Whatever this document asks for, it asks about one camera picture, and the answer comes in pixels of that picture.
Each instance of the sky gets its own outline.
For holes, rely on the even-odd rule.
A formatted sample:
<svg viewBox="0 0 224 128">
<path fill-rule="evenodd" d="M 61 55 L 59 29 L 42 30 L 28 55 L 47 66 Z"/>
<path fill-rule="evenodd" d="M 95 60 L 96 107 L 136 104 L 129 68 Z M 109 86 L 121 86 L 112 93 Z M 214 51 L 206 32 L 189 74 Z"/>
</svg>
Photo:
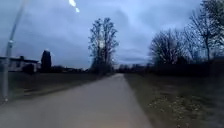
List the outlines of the sky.
<svg viewBox="0 0 224 128">
<path fill-rule="evenodd" d="M 0 56 L 22 0 L 0 1 Z M 53 65 L 88 68 L 90 28 L 98 18 L 110 17 L 118 30 L 117 64 L 145 64 L 149 45 L 161 30 L 183 28 L 201 0 L 28 0 L 15 33 L 12 56 L 40 61 L 51 51 Z"/>
</svg>

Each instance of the white house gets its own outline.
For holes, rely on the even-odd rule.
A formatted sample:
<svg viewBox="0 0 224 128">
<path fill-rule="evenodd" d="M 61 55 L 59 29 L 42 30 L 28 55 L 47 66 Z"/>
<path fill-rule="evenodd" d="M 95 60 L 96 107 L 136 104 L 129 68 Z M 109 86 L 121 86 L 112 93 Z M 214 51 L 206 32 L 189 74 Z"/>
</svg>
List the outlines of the white house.
<svg viewBox="0 0 224 128">
<path fill-rule="evenodd" d="M 0 57 L 0 67 L 3 67 L 4 62 L 5 62 L 5 57 Z M 24 59 L 24 57 L 20 57 L 20 58 L 10 58 L 9 71 L 14 71 L 14 72 L 22 71 L 22 68 L 28 64 L 33 64 L 34 72 L 36 72 L 37 69 L 40 68 L 40 64 L 38 63 L 38 61 L 27 60 L 27 59 Z"/>
</svg>

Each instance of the asphalt road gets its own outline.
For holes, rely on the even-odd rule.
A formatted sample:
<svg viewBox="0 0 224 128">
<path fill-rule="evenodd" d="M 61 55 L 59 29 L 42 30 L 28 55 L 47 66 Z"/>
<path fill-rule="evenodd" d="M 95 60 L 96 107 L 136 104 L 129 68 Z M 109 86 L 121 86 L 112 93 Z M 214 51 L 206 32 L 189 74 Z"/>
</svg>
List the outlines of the asphalt road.
<svg viewBox="0 0 224 128">
<path fill-rule="evenodd" d="M 0 107 L 0 128 L 152 128 L 124 76 Z"/>
</svg>

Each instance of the grass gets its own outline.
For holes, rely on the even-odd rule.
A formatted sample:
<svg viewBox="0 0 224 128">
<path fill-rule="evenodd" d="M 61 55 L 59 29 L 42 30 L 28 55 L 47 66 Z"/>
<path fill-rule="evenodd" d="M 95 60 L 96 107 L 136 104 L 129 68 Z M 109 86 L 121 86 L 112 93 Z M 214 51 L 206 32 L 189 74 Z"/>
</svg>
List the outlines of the grass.
<svg viewBox="0 0 224 128">
<path fill-rule="evenodd" d="M 224 81 L 216 78 L 127 74 L 155 128 L 224 127 Z"/>
<path fill-rule="evenodd" d="M 100 78 L 102 78 L 102 76 L 86 73 L 40 73 L 31 76 L 14 72 L 9 74 L 9 98 L 11 100 L 33 98 L 80 86 Z"/>
</svg>

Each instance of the dry grass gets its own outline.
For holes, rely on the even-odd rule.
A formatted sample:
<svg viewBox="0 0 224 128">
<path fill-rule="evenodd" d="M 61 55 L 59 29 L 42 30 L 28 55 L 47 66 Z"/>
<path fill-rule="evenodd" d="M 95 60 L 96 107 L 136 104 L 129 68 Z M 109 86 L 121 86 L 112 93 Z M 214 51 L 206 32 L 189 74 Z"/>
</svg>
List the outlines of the dry grass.
<svg viewBox="0 0 224 128">
<path fill-rule="evenodd" d="M 93 74 L 35 74 L 27 75 L 24 73 L 9 74 L 9 98 L 30 98 L 45 95 L 52 92 L 69 89 L 82 84 L 100 79 L 102 76 Z"/>
<path fill-rule="evenodd" d="M 126 75 L 156 128 L 223 128 L 221 79 Z"/>
</svg>

